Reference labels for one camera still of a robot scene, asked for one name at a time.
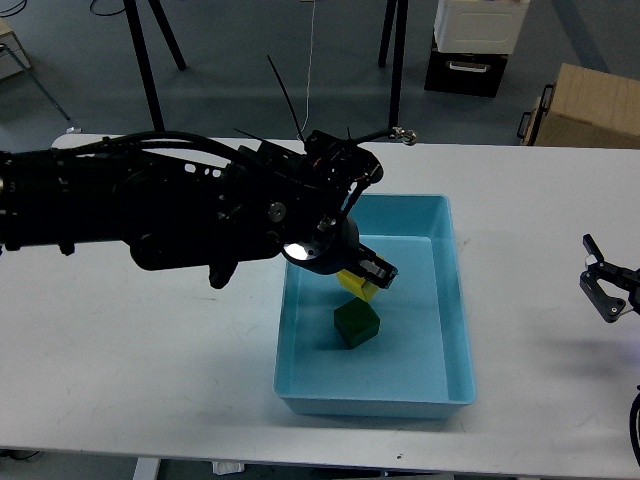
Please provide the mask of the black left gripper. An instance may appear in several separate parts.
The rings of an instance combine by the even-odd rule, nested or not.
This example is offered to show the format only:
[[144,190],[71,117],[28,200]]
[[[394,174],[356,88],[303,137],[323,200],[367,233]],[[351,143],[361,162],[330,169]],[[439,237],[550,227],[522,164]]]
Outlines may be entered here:
[[398,274],[396,266],[359,243],[355,221],[347,216],[329,236],[286,244],[284,257],[292,264],[320,275],[349,271],[381,289],[388,289]]

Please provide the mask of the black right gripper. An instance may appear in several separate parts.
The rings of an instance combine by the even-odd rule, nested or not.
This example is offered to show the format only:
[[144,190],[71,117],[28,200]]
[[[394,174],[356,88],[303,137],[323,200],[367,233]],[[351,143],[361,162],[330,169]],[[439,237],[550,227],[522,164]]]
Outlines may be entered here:
[[[607,323],[616,322],[627,305],[640,314],[640,278],[638,270],[630,270],[607,262],[590,234],[582,239],[587,252],[585,270],[580,275],[580,287]],[[607,282],[628,293],[628,300],[614,297],[605,292],[601,282]]]

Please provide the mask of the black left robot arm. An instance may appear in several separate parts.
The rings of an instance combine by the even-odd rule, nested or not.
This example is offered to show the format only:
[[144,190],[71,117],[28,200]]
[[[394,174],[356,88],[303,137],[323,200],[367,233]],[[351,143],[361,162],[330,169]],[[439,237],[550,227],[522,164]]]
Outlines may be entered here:
[[79,243],[119,240],[146,270],[207,266],[216,289],[238,264],[283,255],[317,274],[346,270],[386,288],[396,268],[360,242],[349,215],[383,176],[362,144],[314,131],[296,153],[269,141],[253,150],[144,132],[6,152],[1,243],[69,255]]

